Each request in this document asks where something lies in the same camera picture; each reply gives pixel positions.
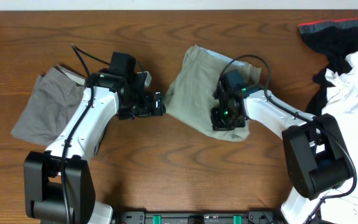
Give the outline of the khaki beige shorts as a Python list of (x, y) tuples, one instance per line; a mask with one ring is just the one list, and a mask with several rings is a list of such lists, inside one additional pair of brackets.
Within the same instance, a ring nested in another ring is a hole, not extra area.
[(200, 47), (191, 46), (185, 53), (181, 71), (165, 94), (166, 112), (202, 134), (223, 141), (247, 139), (249, 128), (214, 131), (211, 109), (217, 106), (213, 92), (223, 68), (232, 59)]

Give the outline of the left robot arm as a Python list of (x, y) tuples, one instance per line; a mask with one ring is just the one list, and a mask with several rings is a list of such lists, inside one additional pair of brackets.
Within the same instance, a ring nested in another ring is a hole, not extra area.
[(119, 119), (161, 116), (163, 95), (147, 91), (149, 72), (96, 72), (86, 81), (81, 103), (44, 152), (24, 161), (25, 212), (42, 223), (112, 223), (112, 206), (96, 200), (89, 168), (106, 127)]

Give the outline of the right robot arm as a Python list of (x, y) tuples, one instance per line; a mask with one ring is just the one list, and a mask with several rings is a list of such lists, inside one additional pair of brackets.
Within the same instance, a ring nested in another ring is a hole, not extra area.
[(288, 223), (324, 223), (320, 214), (329, 199), (350, 195), (357, 185), (356, 167), (336, 119), (330, 114), (304, 113), (269, 90), (223, 90), (213, 96), (213, 129), (234, 129), (248, 119), (258, 121), (282, 141), (293, 185), (281, 208)]

